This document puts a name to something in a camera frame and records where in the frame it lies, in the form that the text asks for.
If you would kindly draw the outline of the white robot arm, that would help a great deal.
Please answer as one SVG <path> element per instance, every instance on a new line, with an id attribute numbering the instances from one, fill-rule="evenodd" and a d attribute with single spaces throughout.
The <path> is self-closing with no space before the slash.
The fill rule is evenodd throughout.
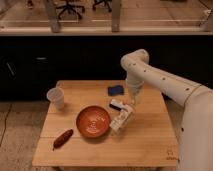
<path id="1" fill-rule="evenodd" d="M 120 63 L 133 102 L 147 82 L 184 107 L 177 171 L 213 171 L 213 89 L 150 66 L 144 49 Z"/>

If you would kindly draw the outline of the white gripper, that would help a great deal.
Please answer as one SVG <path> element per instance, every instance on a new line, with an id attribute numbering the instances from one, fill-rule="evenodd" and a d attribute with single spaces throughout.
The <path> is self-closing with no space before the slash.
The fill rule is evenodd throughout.
<path id="1" fill-rule="evenodd" d="M 119 111 L 119 115 L 115 116 L 110 123 L 110 127 L 113 131 L 118 132 L 129 120 L 130 116 L 135 112 L 135 101 L 130 100 L 127 103 L 123 103 L 123 109 Z"/>

